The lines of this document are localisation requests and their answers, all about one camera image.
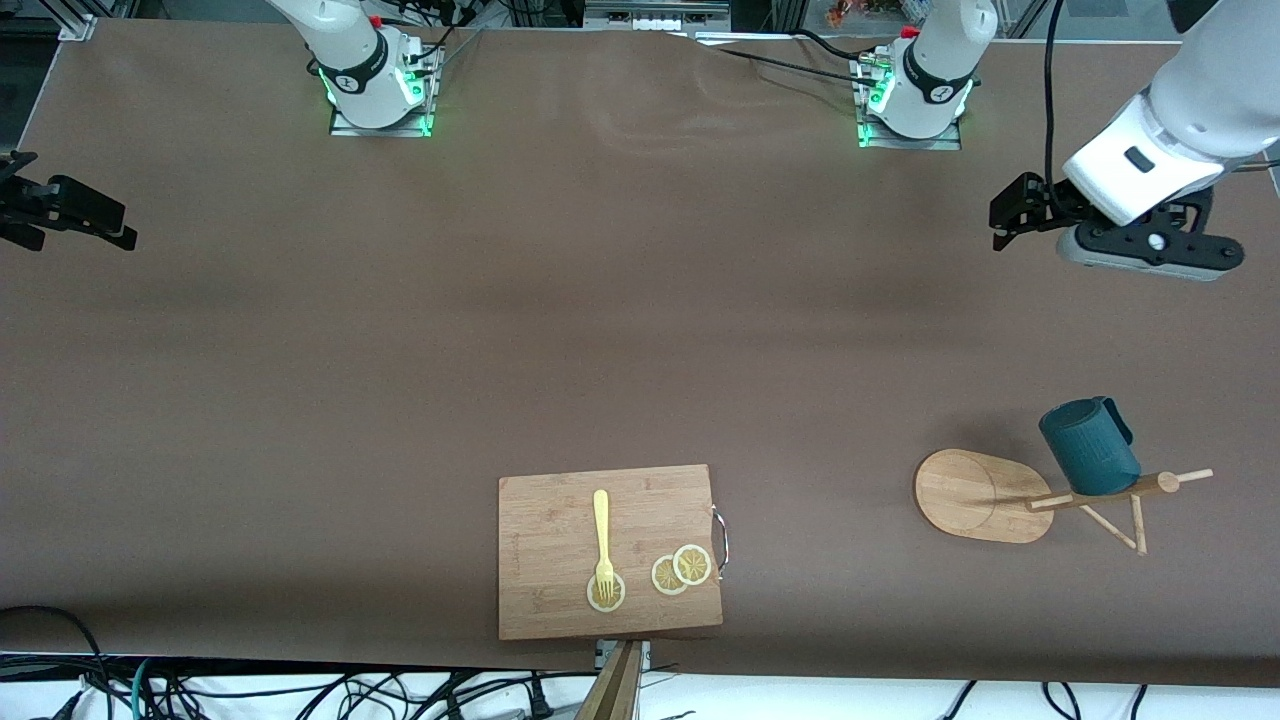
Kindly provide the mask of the teal cup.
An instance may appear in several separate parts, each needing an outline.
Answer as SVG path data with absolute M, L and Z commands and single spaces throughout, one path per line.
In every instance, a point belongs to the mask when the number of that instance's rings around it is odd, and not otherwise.
M 1038 428 L 1076 495 L 1116 495 L 1143 474 L 1132 448 L 1134 436 L 1108 396 L 1061 404 L 1039 419 Z

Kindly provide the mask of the wooden cup rack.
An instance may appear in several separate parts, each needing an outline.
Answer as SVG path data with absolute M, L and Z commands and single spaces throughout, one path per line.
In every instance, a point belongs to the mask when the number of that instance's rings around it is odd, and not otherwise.
M 1044 537 L 1057 515 L 1084 512 L 1112 538 L 1139 556 L 1149 552 L 1143 500 L 1175 495 L 1183 486 L 1215 477 L 1211 469 L 1160 471 L 1111 495 L 1052 491 L 1025 464 L 960 448 L 925 457 L 913 479 L 922 516 L 945 534 L 1005 544 L 1029 544 Z

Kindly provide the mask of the aluminium corner profile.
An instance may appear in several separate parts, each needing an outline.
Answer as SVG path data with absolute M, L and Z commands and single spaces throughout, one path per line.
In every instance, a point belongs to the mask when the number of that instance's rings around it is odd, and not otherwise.
M 96 0 L 40 0 L 59 26 L 60 42 L 86 41 L 100 17 Z

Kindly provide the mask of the brown table cover cloth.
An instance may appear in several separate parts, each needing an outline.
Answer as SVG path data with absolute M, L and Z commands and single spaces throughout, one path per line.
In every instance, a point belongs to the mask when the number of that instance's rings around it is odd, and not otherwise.
M 1001 44 L 957 152 L 858 146 L 828 79 L 668 35 L 484 31 L 429 138 L 339 138 L 289 26 L 101 23 L 31 173 L 132 252 L 0 241 L 0 607 L 109 653 L 588 666 L 498 637 L 502 477 L 705 464 L 721 626 L 684 673 L 1280 685 L 1280 196 L 1224 181 L 1210 283 L 991 249 L 1041 163 L 1041 47 Z M 1084 512 L 934 529 L 960 448 L 1071 491 L 1038 428 L 1108 396 L 1139 556 Z

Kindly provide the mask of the yellow fork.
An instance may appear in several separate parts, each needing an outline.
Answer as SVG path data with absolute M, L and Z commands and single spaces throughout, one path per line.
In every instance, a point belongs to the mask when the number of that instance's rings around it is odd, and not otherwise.
M 614 602 L 614 568 L 611 561 L 611 498 L 605 489 L 593 493 L 593 516 L 596 532 L 598 560 L 593 573 L 596 602 L 604 607 Z

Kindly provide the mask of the wooden cutting board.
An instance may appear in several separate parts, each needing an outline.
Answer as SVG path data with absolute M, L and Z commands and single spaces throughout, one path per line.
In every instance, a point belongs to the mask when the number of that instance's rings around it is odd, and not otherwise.
M 593 493 L 611 498 L 611 561 L 626 583 L 613 612 L 585 584 L 596 560 Z M 502 641 L 655 638 L 724 619 L 713 551 L 716 507 L 704 465 L 507 477 L 498 486 L 498 635 Z M 713 557 L 682 594 L 652 584 L 652 565 L 684 544 Z

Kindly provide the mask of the wooden slat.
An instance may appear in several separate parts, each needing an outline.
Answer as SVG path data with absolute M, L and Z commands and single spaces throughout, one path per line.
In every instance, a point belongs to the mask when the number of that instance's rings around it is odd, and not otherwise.
M 636 641 L 623 641 L 596 675 L 573 720 L 635 720 L 640 666 Z

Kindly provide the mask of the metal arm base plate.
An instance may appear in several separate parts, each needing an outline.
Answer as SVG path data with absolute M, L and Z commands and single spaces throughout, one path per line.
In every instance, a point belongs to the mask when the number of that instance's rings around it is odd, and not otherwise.
M 433 135 L 433 126 L 434 110 L 431 108 L 413 108 L 397 123 L 381 128 L 356 126 L 333 108 L 329 133 L 335 137 L 428 138 Z
M 892 132 L 878 122 L 860 123 L 858 142 L 864 149 L 897 149 L 911 151 L 959 151 L 963 149 L 959 128 L 952 123 L 943 133 L 931 138 L 910 138 Z

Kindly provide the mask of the metal bracket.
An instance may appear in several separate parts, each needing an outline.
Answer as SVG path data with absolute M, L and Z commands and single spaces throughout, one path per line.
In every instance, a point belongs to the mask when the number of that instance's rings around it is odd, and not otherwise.
M 599 673 L 608 664 L 613 652 L 623 643 L 618 639 L 600 639 L 595 643 L 594 652 L 594 669 Z M 636 652 L 639 657 L 640 673 L 649 673 L 652 669 L 652 643 L 649 641 L 636 641 Z

